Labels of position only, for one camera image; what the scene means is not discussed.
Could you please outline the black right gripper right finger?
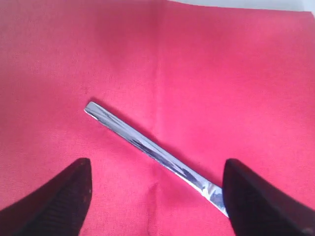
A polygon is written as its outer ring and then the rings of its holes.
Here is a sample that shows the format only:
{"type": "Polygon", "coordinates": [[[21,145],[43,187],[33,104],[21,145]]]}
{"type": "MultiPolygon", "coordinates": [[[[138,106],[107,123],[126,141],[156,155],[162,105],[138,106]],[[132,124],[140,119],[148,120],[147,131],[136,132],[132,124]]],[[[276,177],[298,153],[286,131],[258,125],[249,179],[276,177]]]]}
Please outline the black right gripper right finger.
{"type": "Polygon", "coordinates": [[[237,236],[313,236],[315,211],[274,187],[238,159],[223,172],[223,201],[237,236]]]}

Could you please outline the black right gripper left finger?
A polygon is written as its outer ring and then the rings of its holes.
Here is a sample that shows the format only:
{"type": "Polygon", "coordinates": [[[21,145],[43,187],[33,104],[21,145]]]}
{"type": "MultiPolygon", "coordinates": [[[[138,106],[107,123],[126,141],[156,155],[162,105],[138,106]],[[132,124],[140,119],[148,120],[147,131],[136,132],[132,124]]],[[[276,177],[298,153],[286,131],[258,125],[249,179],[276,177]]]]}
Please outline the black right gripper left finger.
{"type": "Polygon", "coordinates": [[[2,236],[77,236],[93,193],[91,161],[79,158],[26,197],[0,211],[2,236]]]}

